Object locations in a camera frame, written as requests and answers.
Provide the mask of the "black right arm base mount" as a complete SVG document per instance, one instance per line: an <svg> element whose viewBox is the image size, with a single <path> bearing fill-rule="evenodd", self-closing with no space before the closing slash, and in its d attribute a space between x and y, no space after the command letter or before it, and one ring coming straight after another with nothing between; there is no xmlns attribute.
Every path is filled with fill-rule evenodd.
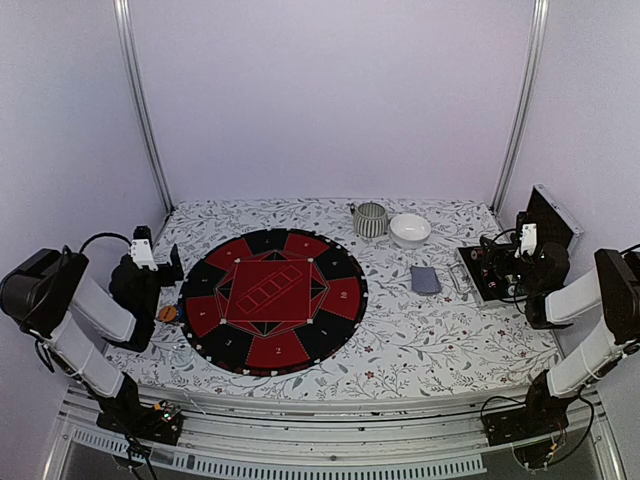
<svg viewBox="0 0 640 480"><path fill-rule="evenodd" d="M512 448L512 456L524 470L535 473L547 471L571 458L591 433L596 408L582 395L575 397L589 409L589 421L580 439L566 450L569 419L566 410L534 416L524 401L502 395L489 397L480 408L480 421L490 446L527 443Z"/></svg>

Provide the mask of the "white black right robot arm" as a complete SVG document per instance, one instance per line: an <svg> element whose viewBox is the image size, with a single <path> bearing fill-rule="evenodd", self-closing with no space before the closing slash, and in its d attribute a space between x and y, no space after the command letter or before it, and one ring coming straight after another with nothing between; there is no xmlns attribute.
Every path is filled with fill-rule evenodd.
<svg viewBox="0 0 640 480"><path fill-rule="evenodd" d="M520 271L514 301L529 326L581 326L584 332L569 353L531 381L523 401L512 409L482 412L481 422L493 443L566 426L568 407L582 390L639 349L638 246L597 250L592 268L574 280L567 278L568 251L556 243L516 258Z"/></svg>

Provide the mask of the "orange big blind button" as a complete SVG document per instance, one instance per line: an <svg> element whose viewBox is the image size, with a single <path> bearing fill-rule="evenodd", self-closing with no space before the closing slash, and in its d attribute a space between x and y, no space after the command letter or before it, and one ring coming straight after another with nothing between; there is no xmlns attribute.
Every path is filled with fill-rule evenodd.
<svg viewBox="0 0 640 480"><path fill-rule="evenodd" d="M162 323L170 323L179 317L179 309L174 305L167 305L160 309L158 320Z"/></svg>

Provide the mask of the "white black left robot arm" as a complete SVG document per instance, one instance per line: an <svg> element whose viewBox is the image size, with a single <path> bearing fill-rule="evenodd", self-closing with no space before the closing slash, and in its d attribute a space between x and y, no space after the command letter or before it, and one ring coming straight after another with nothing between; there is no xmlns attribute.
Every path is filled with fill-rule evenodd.
<svg viewBox="0 0 640 480"><path fill-rule="evenodd" d="M161 290L183 280L184 270L176 248L168 262L155 261L146 227L137 228L127 244L107 289L89 274L83 250L36 252L2 280L1 310L85 386L105 420L129 435L156 435L162 428L176 432L179 407L168 401L144 406L136 382L106 359L78 323L85 319L119 348L148 347Z"/></svg>

